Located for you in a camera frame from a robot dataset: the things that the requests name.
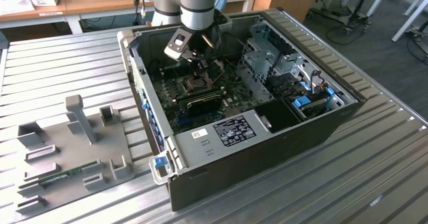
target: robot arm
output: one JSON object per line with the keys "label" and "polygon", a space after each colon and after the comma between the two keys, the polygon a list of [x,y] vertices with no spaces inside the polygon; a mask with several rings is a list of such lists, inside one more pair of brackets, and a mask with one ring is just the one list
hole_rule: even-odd
{"label": "robot arm", "polygon": [[165,49],[165,53],[173,59],[178,60],[182,56],[186,59],[193,57],[194,53],[187,45],[195,33],[202,34],[203,40],[213,47],[205,31],[214,23],[214,9],[222,10],[225,5],[226,0],[179,0],[178,10],[178,0],[154,0],[155,15],[163,15],[163,19],[169,19],[169,24],[178,20],[178,16],[182,22]]}

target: paper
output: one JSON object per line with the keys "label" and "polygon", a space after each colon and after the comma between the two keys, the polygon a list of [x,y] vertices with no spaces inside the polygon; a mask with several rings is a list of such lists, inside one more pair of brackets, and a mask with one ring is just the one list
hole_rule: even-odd
{"label": "paper", "polygon": [[0,6],[7,6],[0,8],[0,16],[34,10],[31,0],[0,0]]}

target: slatted metal surface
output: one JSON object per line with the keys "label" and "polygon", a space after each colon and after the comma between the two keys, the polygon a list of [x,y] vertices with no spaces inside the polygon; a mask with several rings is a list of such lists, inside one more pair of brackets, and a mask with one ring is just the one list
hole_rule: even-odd
{"label": "slatted metal surface", "polygon": [[[58,110],[62,95],[82,88],[86,91],[84,103],[98,106],[110,101],[122,109],[131,155],[134,163],[139,166],[139,175],[134,180],[52,210],[28,222],[48,223],[55,220],[55,222],[76,223],[426,223],[428,221],[426,121],[285,13],[277,10],[268,13],[369,100],[353,119],[339,128],[323,145],[178,212],[171,212],[166,187],[154,184],[149,172],[146,159],[150,149],[145,143],[146,136],[138,120],[135,103],[129,97],[130,89],[121,76],[123,72],[115,70],[105,72],[106,68],[114,69],[119,65],[113,54],[118,48],[98,52],[102,49],[98,45],[103,43],[103,46],[110,46],[106,40],[114,38],[115,33],[105,32],[14,44],[11,53],[30,51],[43,46],[52,49],[56,45],[63,47],[63,51],[76,53],[74,49],[79,48],[79,45],[74,44],[76,42],[86,43],[88,48],[84,49],[84,54],[72,57],[76,58],[75,62],[70,62],[70,55],[52,50],[43,52],[50,57],[48,64],[40,64],[44,61],[42,57],[32,58],[28,55],[35,52],[26,52],[22,61],[18,61],[20,55],[15,54],[18,59],[11,59],[14,63],[11,67],[10,60],[7,61],[7,72],[12,74],[6,76],[4,80],[8,78],[11,84],[3,89],[8,91],[8,95],[15,94],[15,96],[8,97],[6,101],[8,105],[16,105],[19,108],[3,110],[8,105],[0,107],[4,116],[0,118],[2,127],[8,125],[3,121],[4,118],[8,118],[8,123],[15,123],[38,117],[46,125],[63,121],[64,115]],[[28,68],[12,69],[26,65]],[[62,73],[64,78],[56,78],[62,84],[91,81],[90,86],[71,84],[76,87],[63,85],[60,88],[50,88],[59,83],[43,81],[55,78],[55,71],[43,72],[43,66]],[[71,66],[76,66],[74,73],[63,71],[63,68]],[[35,81],[34,87],[22,84],[26,78],[22,81],[14,78],[27,74],[26,69],[42,73],[40,78],[38,75],[27,75],[28,78],[34,78],[30,80]],[[95,70],[99,70],[98,76],[84,75],[84,72]],[[19,92],[14,92],[12,85],[19,86]],[[47,96],[44,99],[50,99],[48,107],[38,102],[34,91],[43,88],[47,89],[39,91],[39,94]],[[23,104],[27,101],[32,101],[28,103],[34,103],[35,107]],[[0,130],[2,137],[7,130]],[[0,143],[0,169],[7,170],[0,173],[2,220],[14,209],[10,203],[14,198],[11,177],[16,175],[15,146],[12,141]]]}

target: gray slot fixture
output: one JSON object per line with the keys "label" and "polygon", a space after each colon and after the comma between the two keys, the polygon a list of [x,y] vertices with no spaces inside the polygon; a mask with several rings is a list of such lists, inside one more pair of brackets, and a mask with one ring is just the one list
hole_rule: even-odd
{"label": "gray slot fixture", "polygon": [[59,171],[62,170],[62,167],[60,165],[58,165],[56,163],[52,163],[51,167],[39,171],[38,173],[32,174],[32,173],[28,173],[26,172],[24,174],[24,181],[30,181],[32,179],[36,179],[36,178],[43,178],[48,175],[52,175],[55,173],[58,173]]}
{"label": "gray slot fixture", "polygon": [[107,179],[103,176],[103,173],[98,173],[83,179],[83,186],[87,190],[94,190],[103,187],[107,183]]}
{"label": "gray slot fixture", "polygon": [[28,147],[34,144],[42,143],[39,134],[43,132],[36,122],[31,122],[18,126],[18,140]]}
{"label": "gray slot fixture", "polygon": [[125,156],[122,156],[122,166],[118,166],[114,164],[111,159],[109,160],[110,169],[114,174],[113,176],[115,177],[117,180],[118,180],[118,178],[121,179],[121,178],[127,177],[131,173],[130,166],[126,161],[127,160],[126,160]]}
{"label": "gray slot fixture", "polygon": [[15,211],[19,212],[20,214],[26,214],[32,210],[43,208],[47,205],[46,202],[47,201],[39,195],[36,195],[28,198],[27,200],[24,200],[23,202],[20,202],[18,204]]}
{"label": "gray slot fixture", "polygon": [[86,175],[94,173],[95,171],[100,171],[105,167],[105,164],[102,163],[100,159],[96,159],[96,163],[82,168],[82,171]]}
{"label": "gray slot fixture", "polygon": [[50,145],[47,147],[39,148],[34,151],[30,151],[26,154],[26,161],[34,161],[43,157],[47,157],[55,153],[59,153],[59,148],[55,145]]}
{"label": "gray slot fixture", "polygon": [[96,139],[96,134],[94,133],[91,124],[88,123],[88,119],[86,114],[83,113],[83,99],[80,95],[72,95],[66,97],[66,108],[70,112],[74,113],[75,118],[80,124],[80,127],[88,137],[88,141],[91,144],[95,144],[98,139]]}
{"label": "gray slot fixture", "polygon": [[103,126],[107,126],[107,125],[118,122],[119,117],[118,117],[111,105],[100,107],[99,111],[100,111],[99,116],[100,116],[100,120],[103,122],[102,123]]}
{"label": "gray slot fixture", "polygon": [[31,195],[31,194],[34,194],[34,193],[36,193],[36,192],[43,192],[43,191],[44,191],[43,186],[42,186],[39,183],[36,183],[36,184],[34,184],[34,185],[31,185],[31,186],[27,186],[27,187],[24,187],[24,188],[20,188],[20,189],[18,190],[18,193],[19,193],[20,195],[23,195],[23,196],[28,196],[28,195]]}

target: metal table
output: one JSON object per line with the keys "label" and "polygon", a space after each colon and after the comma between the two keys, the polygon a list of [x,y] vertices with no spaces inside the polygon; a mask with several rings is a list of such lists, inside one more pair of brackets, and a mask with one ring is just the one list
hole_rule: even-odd
{"label": "metal table", "polygon": [[369,98],[329,140],[288,163],[189,208],[171,212],[155,185],[151,155],[117,44],[117,31],[15,42],[2,56],[0,216],[12,222],[18,123],[67,121],[71,92],[86,114],[121,109],[138,175],[134,180],[36,216],[28,223],[423,223],[428,221],[427,122],[376,81],[278,10],[268,13]]}

